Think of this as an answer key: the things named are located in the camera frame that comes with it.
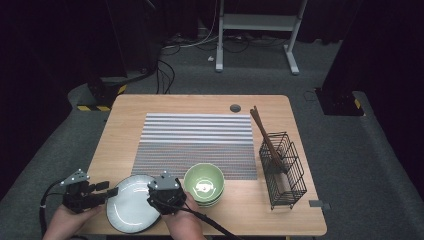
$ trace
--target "wire basket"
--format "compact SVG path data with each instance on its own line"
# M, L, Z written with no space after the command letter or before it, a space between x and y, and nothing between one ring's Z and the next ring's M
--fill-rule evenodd
M259 156L264 169L271 210L276 205L289 205L293 208L307 191L303 180L302 163L294 143L290 142L286 132L269 133L268 137L282 163L276 164L272 161L269 148L265 141L262 141Z

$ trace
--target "plate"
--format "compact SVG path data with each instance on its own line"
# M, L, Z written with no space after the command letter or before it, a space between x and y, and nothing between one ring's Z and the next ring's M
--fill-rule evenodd
M153 226L160 213L147 202L147 184L154 180L148 175L133 175L116 185L117 196L109 198L106 214L110 224L123 233L137 233Z

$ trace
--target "placemat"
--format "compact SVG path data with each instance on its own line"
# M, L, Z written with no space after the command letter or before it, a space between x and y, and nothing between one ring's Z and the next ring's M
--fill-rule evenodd
M131 174L183 178L212 163L228 180L257 179L250 115L148 113Z

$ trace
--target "table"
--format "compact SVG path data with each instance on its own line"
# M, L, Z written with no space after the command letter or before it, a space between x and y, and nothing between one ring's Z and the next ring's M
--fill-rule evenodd
M238 104L239 113L230 106ZM276 206L271 210L270 200L259 147L262 135L253 119L252 131L255 149L257 180L227 180L225 191L218 204L201 208L230 232L239 236L321 236L327 226L321 208L311 207L309 200L318 200L314 182L302 146L289 99L280 95L130 95L116 99L97 150L87 171L90 182L110 181L111 187L130 176L139 139L147 113L204 113L250 114L257 106L267 132L286 131L294 142L305 174L307 192L294 205ZM203 223L205 235L222 235ZM90 220L81 234L122 234L108 222L106 213ZM169 235L163 221L140 234Z
M219 11L218 46L216 50L215 71L224 69L223 36L225 29L287 31L291 32L288 45L284 45L284 53L293 75L299 75L299 68L293 55L293 46L302 23L308 0L302 0L296 16L254 15L254 14L225 14L224 0L221 0Z

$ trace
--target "green bowl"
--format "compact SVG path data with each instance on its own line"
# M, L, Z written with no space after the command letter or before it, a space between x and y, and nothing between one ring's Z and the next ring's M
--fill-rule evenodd
M217 201L222 196L224 182L222 171L210 163L198 163L184 175L184 189L200 204Z

